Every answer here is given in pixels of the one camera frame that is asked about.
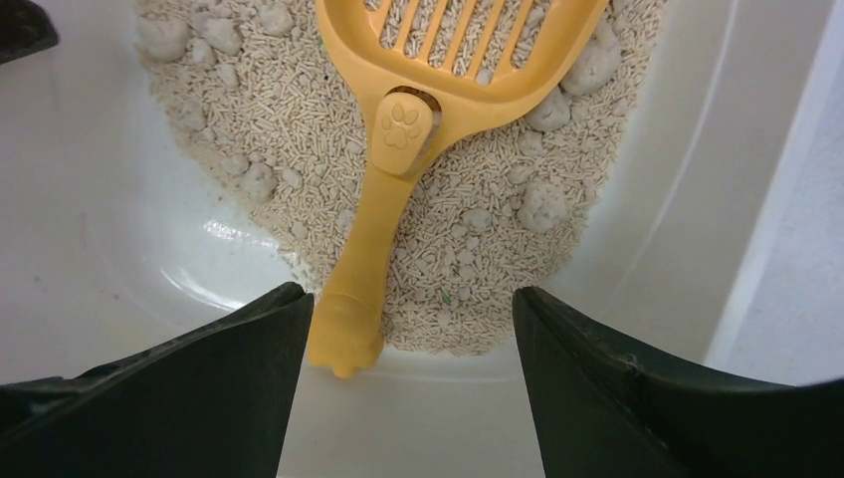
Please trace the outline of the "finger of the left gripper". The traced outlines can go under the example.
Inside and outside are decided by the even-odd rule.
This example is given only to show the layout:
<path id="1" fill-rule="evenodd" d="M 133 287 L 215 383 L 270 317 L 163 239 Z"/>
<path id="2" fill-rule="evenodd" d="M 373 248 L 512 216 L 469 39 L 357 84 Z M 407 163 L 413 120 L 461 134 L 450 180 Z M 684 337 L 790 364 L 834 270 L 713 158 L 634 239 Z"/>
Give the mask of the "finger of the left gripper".
<path id="1" fill-rule="evenodd" d="M 50 16 L 29 0 L 1 0 L 1 64 L 49 50 L 60 43 Z"/>

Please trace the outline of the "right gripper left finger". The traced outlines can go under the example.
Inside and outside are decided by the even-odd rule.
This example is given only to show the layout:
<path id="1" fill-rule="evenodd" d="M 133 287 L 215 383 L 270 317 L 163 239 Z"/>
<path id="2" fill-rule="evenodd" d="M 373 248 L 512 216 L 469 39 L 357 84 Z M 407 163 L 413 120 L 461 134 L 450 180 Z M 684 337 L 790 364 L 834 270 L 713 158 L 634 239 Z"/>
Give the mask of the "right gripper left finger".
<path id="1" fill-rule="evenodd" d="M 5 477 L 273 477 L 314 296 L 295 283 L 75 377 L 1 388 Z"/>

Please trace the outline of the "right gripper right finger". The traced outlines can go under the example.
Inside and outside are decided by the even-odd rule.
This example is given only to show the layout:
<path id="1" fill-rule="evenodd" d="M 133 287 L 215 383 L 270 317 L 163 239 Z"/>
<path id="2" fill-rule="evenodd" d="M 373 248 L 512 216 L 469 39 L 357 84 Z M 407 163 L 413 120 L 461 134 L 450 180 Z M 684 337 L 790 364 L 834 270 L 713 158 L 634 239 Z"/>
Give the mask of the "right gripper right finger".
<path id="1" fill-rule="evenodd" d="M 548 477 L 839 477 L 843 382 L 766 382 L 673 356 L 543 289 L 513 323 Z"/>

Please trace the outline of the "white litter box tray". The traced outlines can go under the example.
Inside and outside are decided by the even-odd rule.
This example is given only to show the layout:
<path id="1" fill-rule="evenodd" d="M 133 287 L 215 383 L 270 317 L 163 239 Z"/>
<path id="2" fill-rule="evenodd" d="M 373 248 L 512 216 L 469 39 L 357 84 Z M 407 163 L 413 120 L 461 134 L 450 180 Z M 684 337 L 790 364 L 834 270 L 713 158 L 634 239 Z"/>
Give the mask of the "white litter box tray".
<path id="1" fill-rule="evenodd" d="M 275 242 L 176 148 L 128 1 L 47 1 L 1 69 L 1 379 L 75 376 L 288 281 Z M 571 262 L 545 288 L 674 355 L 843 373 L 843 5 L 677 1 Z M 300 374 L 283 477 L 559 477 L 514 343 Z"/>

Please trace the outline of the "yellow litter scoop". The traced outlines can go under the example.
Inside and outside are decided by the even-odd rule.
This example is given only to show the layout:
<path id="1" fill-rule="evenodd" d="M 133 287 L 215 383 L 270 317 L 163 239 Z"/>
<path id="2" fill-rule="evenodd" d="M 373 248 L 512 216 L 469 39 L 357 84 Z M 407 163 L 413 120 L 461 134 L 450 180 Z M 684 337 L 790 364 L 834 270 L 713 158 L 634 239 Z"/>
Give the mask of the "yellow litter scoop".
<path id="1" fill-rule="evenodd" d="M 526 63 L 512 56 L 532 5 L 520 3 L 492 77 L 477 81 L 505 5 L 493 3 L 464 75 L 454 71 L 476 10 L 455 3 L 457 22 L 443 61 L 430 64 L 448 9 L 439 1 L 415 57 L 405 45 L 418 10 L 410 2 L 396 42 L 380 42 L 391 5 L 369 9 L 361 1 L 319 1 L 316 18 L 329 58 L 353 92 L 367 139 L 361 195 L 348 240 L 316 304 L 307 358 L 340 378 L 372 366 L 384 339 L 382 308 L 391 247 L 401 216 L 424 171 L 458 140 L 517 120 L 557 85 L 588 42 L 606 5 L 562 0 L 549 4 Z"/>

